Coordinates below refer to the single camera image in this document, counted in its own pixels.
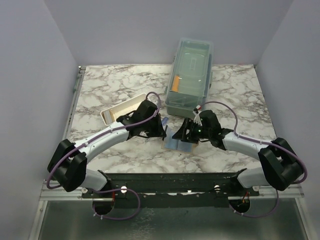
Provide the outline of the white rectangular plastic tray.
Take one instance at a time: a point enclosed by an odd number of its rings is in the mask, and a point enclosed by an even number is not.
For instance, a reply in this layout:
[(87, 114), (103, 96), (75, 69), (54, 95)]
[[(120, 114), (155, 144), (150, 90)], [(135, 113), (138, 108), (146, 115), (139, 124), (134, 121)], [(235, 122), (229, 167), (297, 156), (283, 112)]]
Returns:
[(147, 95), (146, 93), (141, 93), (119, 104), (116, 104), (112, 107), (102, 110), (100, 112), (100, 116), (102, 118), (103, 123), (105, 124), (105, 121), (102, 115), (104, 111), (110, 110), (113, 113), (114, 122), (115, 122), (118, 117), (129, 114), (132, 111), (135, 111), (139, 107), (140, 103), (146, 99), (146, 95)]

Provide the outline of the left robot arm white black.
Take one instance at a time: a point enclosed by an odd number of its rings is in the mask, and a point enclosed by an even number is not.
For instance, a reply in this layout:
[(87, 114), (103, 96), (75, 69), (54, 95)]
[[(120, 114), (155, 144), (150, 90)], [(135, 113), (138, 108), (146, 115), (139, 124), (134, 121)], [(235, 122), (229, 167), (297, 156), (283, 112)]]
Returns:
[(144, 133), (144, 138), (164, 138), (160, 106), (145, 99), (138, 108), (120, 116), (106, 129), (77, 142), (62, 140), (51, 158), (48, 181), (56, 180), (66, 192), (78, 187), (93, 190), (99, 197), (110, 194), (111, 185), (105, 173), (89, 170), (87, 164), (105, 150)]

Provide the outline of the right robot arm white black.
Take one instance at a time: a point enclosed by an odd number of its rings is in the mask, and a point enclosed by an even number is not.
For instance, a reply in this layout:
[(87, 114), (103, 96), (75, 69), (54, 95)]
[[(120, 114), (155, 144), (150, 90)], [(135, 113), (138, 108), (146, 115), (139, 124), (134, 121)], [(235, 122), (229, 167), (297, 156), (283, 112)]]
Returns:
[(285, 139), (260, 141), (237, 136), (234, 130), (221, 127), (212, 110), (199, 111), (194, 119), (185, 118), (172, 137), (192, 144), (210, 142), (213, 147), (258, 160), (259, 167), (241, 170), (236, 180), (230, 183), (230, 191), (236, 196), (243, 195), (254, 186), (271, 186), (284, 191), (304, 174), (302, 165)]

